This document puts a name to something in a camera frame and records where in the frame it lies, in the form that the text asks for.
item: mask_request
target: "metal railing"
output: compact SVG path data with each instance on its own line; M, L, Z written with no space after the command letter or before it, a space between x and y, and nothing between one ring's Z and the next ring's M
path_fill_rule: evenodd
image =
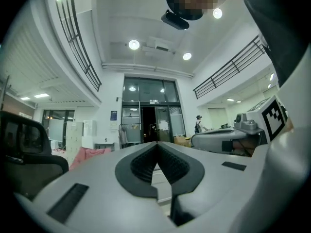
M198 99L216 89L218 86L243 71L264 53L265 51L260 42L259 36L257 35L218 71L194 88L196 98Z
M78 25L74 0L56 0L56 8L63 31L74 57L88 80L94 88L99 91L102 83L94 70L84 46Z

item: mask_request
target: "recessed ceiling light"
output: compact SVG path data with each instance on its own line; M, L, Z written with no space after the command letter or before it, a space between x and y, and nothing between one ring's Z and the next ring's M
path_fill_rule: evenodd
M49 95L46 93L43 93L43 94L39 94L39 95L34 95L34 97L39 99L39 98L49 97Z
M192 57L192 54L187 52L187 53L184 54L183 58L184 58L184 60L189 60L189 59L191 59L191 57Z
M213 11L213 16L216 18L216 19L219 19L223 16L223 12L220 8L217 8L217 9L214 9Z
M139 42L137 40L131 40L128 46L132 50L137 50L139 48Z

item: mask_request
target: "dark cloth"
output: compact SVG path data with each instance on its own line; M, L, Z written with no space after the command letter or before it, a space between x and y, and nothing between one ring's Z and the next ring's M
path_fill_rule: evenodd
M310 42L308 1L244 0L269 46L267 54L280 87L294 71Z

